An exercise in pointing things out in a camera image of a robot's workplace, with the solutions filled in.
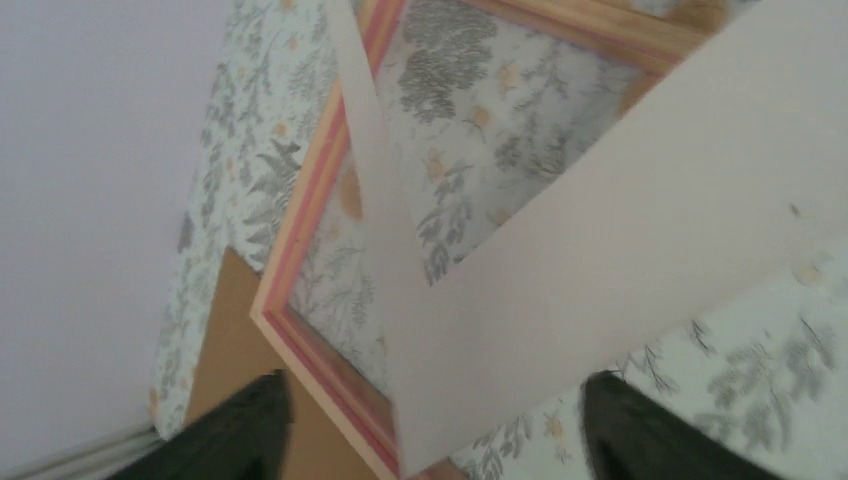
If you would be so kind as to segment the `white mat board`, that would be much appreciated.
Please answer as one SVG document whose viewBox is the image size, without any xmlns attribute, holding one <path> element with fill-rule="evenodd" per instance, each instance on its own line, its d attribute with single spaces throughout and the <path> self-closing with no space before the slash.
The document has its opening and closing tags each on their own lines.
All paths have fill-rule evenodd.
<svg viewBox="0 0 848 480">
<path fill-rule="evenodd" d="M 591 375 L 847 247 L 843 1 L 750 7 L 434 282 L 356 20 L 325 11 L 402 478 L 568 387 L 581 409 Z"/>
</svg>

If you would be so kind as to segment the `floral table cloth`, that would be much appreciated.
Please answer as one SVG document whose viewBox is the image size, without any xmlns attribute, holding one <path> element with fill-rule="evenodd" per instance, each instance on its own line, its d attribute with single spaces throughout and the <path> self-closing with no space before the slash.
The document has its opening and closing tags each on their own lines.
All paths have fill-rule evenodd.
<svg viewBox="0 0 848 480">
<path fill-rule="evenodd" d="M 222 257 L 265 269 L 324 113 L 336 61 L 316 1 L 238 1 L 201 131 L 156 355 L 152 417 L 188 420 Z M 636 96 L 615 60 L 456 1 L 412 1 L 378 81 L 436 280 L 576 161 Z M 331 164 L 292 304 L 377 388 L 382 324 L 350 158 Z M 613 371 L 726 446 L 790 479 L 847 475 L 847 247 L 798 262 Z"/>
</svg>

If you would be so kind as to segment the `pink photo frame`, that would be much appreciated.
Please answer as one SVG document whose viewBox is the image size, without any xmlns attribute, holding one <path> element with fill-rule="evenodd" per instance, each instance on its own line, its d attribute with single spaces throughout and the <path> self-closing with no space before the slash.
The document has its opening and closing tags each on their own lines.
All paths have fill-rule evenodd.
<svg viewBox="0 0 848 480">
<path fill-rule="evenodd" d="M 570 166 L 673 65 L 494 1 L 370 1 L 366 52 L 401 159 L 426 277 L 440 279 Z M 397 474 L 379 387 L 364 214 L 340 92 L 307 153 L 253 316 L 376 476 Z"/>
</svg>

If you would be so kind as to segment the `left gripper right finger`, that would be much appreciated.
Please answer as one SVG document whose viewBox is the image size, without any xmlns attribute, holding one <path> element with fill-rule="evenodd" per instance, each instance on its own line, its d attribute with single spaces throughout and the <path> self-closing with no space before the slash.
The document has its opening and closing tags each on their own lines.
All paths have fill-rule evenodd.
<svg viewBox="0 0 848 480">
<path fill-rule="evenodd" d="M 594 479 L 767 479 L 778 476 L 733 453 L 611 371 L 581 387 L 585 456 Z"/>
</svg>

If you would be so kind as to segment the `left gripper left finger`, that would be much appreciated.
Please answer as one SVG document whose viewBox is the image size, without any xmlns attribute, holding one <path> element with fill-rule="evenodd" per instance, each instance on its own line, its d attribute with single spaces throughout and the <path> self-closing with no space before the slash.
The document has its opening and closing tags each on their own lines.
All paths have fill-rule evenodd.
<svg viewBox="0 0 848 480">
<path fill-rule="evenodd" d="M 278 479 L 292 414 L 286 376 L 273 370 L 110 478 Z"/>
</svg>

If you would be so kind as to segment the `brown cardboard backing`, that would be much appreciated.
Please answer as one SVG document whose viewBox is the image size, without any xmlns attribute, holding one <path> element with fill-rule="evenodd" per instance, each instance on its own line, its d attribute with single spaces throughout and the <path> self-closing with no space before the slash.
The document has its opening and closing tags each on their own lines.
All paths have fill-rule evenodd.
<svg viewBox="0 0 848 480">
<path fill-rule="evenodd" d="M 194 368 L 188 425 L 256 377 L 288 370 L 250 318 L 259 276 L 231 248 L 224 250 L 206 333 Z M 316 403 L 286 372 L 293 403 L 281 479 L 373 479 L 375 474 Z"/>
</svg>

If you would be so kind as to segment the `left aluminium corner post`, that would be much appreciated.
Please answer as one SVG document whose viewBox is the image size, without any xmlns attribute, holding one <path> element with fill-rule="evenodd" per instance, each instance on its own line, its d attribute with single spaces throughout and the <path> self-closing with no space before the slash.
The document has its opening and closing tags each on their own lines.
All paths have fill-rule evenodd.
<svg viewBox="0 0 848 480">
<path fill-rule="evenodd" d="M 163 442 L 153 426 L 136 426 L 7 470 L 1 478 L 106 479 Z"/>
</svg>

